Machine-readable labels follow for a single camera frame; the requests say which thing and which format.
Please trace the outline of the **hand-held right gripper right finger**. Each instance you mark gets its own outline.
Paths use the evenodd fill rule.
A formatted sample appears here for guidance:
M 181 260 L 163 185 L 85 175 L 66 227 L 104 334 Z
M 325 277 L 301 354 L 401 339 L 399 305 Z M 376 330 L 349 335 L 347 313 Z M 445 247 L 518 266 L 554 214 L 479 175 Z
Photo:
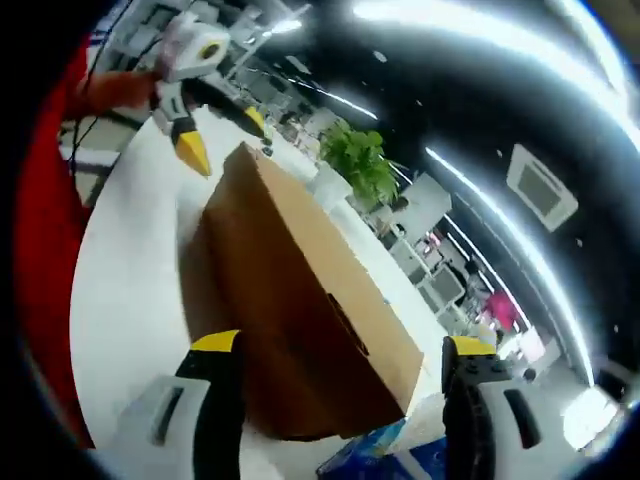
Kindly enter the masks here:
M 445 337 L 441 389 L 447 479 L 569 479 L 586 465 L 558 402 L 512 376 L 493 346 Z

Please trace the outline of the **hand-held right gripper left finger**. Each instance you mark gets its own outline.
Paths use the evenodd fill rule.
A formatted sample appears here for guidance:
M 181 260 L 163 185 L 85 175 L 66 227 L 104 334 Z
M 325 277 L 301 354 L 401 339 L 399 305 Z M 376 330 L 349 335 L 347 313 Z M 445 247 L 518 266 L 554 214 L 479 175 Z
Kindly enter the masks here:
M 121 479 L 238 479 L 245 419 L 242 334 L 194 342 L 173 375 L 162 375 L 117 424 Z

